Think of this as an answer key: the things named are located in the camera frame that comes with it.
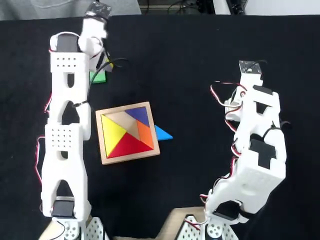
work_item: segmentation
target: green puzzle piece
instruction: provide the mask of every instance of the green puzzle piece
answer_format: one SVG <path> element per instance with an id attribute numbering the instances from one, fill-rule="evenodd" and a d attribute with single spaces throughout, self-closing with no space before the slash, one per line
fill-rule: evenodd
<path id="1" fill-rule="evenodd" d="M 90 72 L 90 79 L 93 77 L 95 73 L 94 72 Z M 99 72 L 96 77 L 94 78 L 93 80 L 93 84 L 101 84 L 101 83 L 105 83 L 107 81 L 107 78 L 106 78 L 106 73 L 105 71 L 102 71 L 102 72 Z"/>

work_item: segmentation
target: blue puzzle piece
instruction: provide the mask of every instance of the blue puzzle piece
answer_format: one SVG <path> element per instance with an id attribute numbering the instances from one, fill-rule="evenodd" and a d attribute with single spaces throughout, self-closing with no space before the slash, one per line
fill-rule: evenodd
<path id="1" fill-rule="evenodd" d="M 146 107 L 142 106 L 142 107 L 132 108 L 124 111 L 134 119 L 139 120 L 144 125 L 147 125 L 149 127 L 149 120 L 148 120 Z"/>
<path id="2" fill-rule="evenodd" d="M 156 138 L 158 139 L 158 141 L 173 139 L 173 137 L 169 133 L 163 131 L 157 125 L 154 125 L 154 126 L 155 126 Z"/>

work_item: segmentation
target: black cloth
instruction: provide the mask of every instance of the black cloth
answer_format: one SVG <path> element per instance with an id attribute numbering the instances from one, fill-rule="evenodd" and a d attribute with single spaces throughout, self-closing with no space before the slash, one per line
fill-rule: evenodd
<path id="1" fill-rule="evenodd" d="M 115 69 L 108 83 L 92 86 L 91 105 L 100 110 L 149 101 L 155 123 L 173 140 L 159 143 L 158 156 L 102 165 L 92 114 L 91 139 L 83 149 L 88 199 L 108 234 L 154 238 L 172 209 L 202 205 L 199 194 L 229 171 L 233 141 L 210 83 L 239 82 L 239 60 L 264 59 L 264 86 L 279 93 L 280 116 L 293 126 L 284 129 L 286 179 L 256 221 L 234 229 L 240 239 L 315 236 L 319 25 L 319 16 L 112 17 L 110 54 L 128 58 L 130 65 Z M 44 134 L 43 107 L 51 92 L 49 39 L 81 28 L 81 18 L 0 22 L 2 239 L 37 239 L 50 221 L 39 211 L 41 186 L 34 171 L 36 137 Z M 218 90 L 224 99 L 233 91 Z M 72 119 L 65 114 L 65 123 Z M 44 142 L 40 151 L 42 162 Z"/>

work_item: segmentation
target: black cable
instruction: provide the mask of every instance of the black cable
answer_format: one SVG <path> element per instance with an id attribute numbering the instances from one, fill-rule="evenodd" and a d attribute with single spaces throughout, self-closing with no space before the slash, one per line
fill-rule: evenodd
<path id="1" fill-rule="evenodd" d="M 257 63 L 265 63 L 265 64 L 268 64 L 268 62 L 266 60 L 257 60 L 257 61 L 254 61 L 250 66 L 248 66 L 244 71 L 247 73 L 248 70 L 250 68 L 252 68 L 254 65 L 256 65 Z"/>
<path id="2" fill-rule="evenodd" d="M 282 129 L 281 129 L 280 127 L 277 127 L 277 126 L 274 124 L 274 122 L 272 122 L 271 127 L 269 127 L 269 128 L 265 131 L 265 133 L 263 134 L 262 139 L 265 139 L 266 135 L 268 134 L 268 132 L 269 132 L 270 130 L 280 130 L 280 131 L 282 131 Z"/>
<path id="3" fill-rule="evenodd" d="M 147 15 L 148 12 L 149 12 L 149 9 L 150 9 L 150 0 L 146 0 L 146 5 L 147 5 L 147 7 L 146 7 L 146 10 L 145 10 L 144 15 Z"/>
<path id="4" fill-rule="evenodd" d="M 56 237 L 54 237 L 54 238 L 51 238 L 51 239 L 49 239 L 49 240 L 55 240 L 55 239 L 57 239 L 57 238 L 60 238 L 61 236 L 62 236 L 62 234 L 64 234 L 65 233 L 65 230 L 66 230 L 66 227 L 65 227 L 65 225 L 63 225 L 61 222 L 59 222 L 59 221 L 56 221 L 58 224 L 60 224 L 60 225 L 62 225 L 62 227 L 63 227 L 63 232 L 59 235 L 59 236 L 56 236 Z"/>
<path id="5" fill-rule="evenodd" d="M 86 100 L 83 101 L 83 102 L 79 102 L 79 103 L 73 104 L 73 105 L 72 105 L 73 108 L 77 108 L 77 107 L 81 106 L 82 104 L 86 104 L 86 103 L 89 103 L 89 102 L 90 102 L 90 100 L 89 100 L 90 89 L 91 89 L 91 85 L 92 85 L 92 83 L 94 82 L 96 76 L 98 75 L 98 73 L 99 73 L 102 69 L 104 69 L 106 66 L 108 66 L 109 64 L 114 63 L 114 62 L 116 62 L 116 61 L 128 61 L 128 59 L 119 57 L 119 58 L 115 58 L 113 61 L 110 61 L 110 60 L 109 60 L 109 61 L 106 61 L 105 63 L 103 63 L 103 64 L 98 68 L 98 70 L 93 74 L 93 76 L 92 76 L 92 78 L 91 78 L 91 80 L 90 80 L 90 82 L 89 82 L 89 87 L 88 87 L 88 92 L 87 92 L 87 95 L 86 95 Z"/>
<path id="6" fill-rule="evenodd" d="M 174 5 L 181 4 L 183 2 L 184 2 L 183 0 L 179 0 L 179 1 L 176 1 L 173 4 L 171 4 L 166 10 L 167 14 L 170 14 L 170 8 L 172 8 Z"/>

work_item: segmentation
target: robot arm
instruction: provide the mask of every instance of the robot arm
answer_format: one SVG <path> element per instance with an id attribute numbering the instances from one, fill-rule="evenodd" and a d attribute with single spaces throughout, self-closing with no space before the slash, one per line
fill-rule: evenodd
<path id="1" fill-rule="evenodd" d="M 93 2 L 83 20 L 82 33 L 61 32 L 50 39 L 52 73 L 52 101 L 45 126 L 45 157 L 42 175 L 42 212 L 64 225 L 63 239 L 86 238 L 86 221 L 91 212 L 88 201 L 87 173 L 83 159 L 83 142 L 91 136 L 91 108 L 87 102 L 89 71 L 95 72 L 104 53 L 106 24 L 111 8 Z M 72 75 L 74 84 L 68 86 Z M 79 123 L 62 124 L 67 103 L 76 106 Z M 65 180 L 73 194 L 57 196 L 61 180 Z M 72 234 L 68 229 L 75 229 Z"/>
<path id="2" fill-rule="evenodd" d="M 240 61 L 239 65 L 240 86 L 234 97 L 225 102 L 226 106 L 241 104 L 241 108 L 226 116 L 229 121 L 239 122 L 231 146 L 235 156 L 230 173 L 217 179 L 208 193 L 205 202 L 208 225 L 247 222 L 286 177 L 287 155 L 279 123 L 279 95 L 262 86 L 257 62 Z M 225 112 L 232 109 L 225 107 Z"/>

